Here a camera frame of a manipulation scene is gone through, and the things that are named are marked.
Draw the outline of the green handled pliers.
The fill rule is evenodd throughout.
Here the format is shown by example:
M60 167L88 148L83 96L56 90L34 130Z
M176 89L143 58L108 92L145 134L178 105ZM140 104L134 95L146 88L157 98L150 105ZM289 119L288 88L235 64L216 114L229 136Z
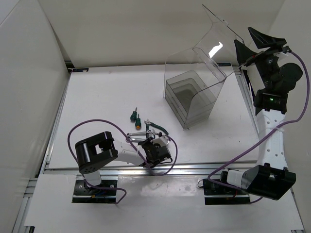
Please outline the green handled pliers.
M167 131L164 127L159 126L159 125L157 125L157 124L151 122L151 121L148 120L148 119L145 120L144 123L145 123L146 125L148 125L148 126L154 127L154 128L156 128L156 129L162 131L162 132L163 132L164 134L166 134L166 135L169 135L168 131Z

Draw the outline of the green orange stubby screwdriver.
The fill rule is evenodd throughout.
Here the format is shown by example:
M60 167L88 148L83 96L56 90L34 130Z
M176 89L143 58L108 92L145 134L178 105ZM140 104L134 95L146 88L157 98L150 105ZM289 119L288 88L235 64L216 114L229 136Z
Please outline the green orange stubby screwdriver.
M136 130L140 130L141 129L141 119L139 117L139 114L137 114L137 118L136 118L136 121L135 121L135 128L136 128Z

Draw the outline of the clear plastic organizer case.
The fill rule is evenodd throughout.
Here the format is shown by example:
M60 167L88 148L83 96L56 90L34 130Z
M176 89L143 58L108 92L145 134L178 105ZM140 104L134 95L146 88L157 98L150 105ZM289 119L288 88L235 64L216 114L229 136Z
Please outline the clear plastic organizer case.
M209 118L225 80L239 65L234 42L244 43L223 18L203 9L205 35L165 62L163 96L184 130Z

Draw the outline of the silver combination wrench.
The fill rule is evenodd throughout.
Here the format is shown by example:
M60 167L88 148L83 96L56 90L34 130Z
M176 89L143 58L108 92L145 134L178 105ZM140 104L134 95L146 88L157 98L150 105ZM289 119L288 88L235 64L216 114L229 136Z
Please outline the silver combination wrench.
M145 140L146 140L145 138L137 138L137 137L131 137L131 136L128 136L126 138L127 142L133 142L133 143L139 143L139 142L143 142Z

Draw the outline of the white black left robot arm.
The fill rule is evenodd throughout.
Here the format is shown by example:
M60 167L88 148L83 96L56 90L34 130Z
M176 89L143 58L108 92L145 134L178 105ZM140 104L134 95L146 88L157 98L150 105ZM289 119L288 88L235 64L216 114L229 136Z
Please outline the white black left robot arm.
M121 142L114 140L111 132L99 133L77 142L77 164L86 179L86 189L91 194L99 193L103 184L99 170L115 160L140 167L149 164L150 168L172 162L168 144L169 139L165 135L142 139L127 134L125 142Z

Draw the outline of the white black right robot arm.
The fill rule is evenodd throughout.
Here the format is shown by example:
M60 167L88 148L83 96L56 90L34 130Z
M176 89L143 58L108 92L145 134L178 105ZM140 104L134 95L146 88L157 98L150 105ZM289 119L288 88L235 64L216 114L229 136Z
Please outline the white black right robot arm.
M253 89L253 104L259 130L259 141L242 153L245 156L259 149L256 165L244 172L228 169L221 172L219 190L224 194L234 189L272 200L280 199L296 182L284 155L283 126L301 120L285 121L290 91L303 75L308 76L304 63L278 64L280 55L297 56L284 38L272 37L249 27L248 31L259 52L252 51L238 40L234 41L239 65L254 69L249 76Z

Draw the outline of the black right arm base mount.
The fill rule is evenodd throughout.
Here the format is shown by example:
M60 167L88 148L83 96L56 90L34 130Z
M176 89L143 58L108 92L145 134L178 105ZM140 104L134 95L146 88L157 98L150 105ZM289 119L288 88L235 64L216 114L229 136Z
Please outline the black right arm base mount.
M249 195L241 190L229 188L201 179L197 187L203 189L205 205L242 205L249 204Z

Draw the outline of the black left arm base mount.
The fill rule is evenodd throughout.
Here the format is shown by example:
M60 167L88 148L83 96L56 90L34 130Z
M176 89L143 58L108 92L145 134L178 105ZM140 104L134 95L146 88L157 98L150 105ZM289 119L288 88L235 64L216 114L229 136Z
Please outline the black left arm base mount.
M72 203L104 203L116 202L116 190L102 190L87 186L82 176L77 176L72 194Z

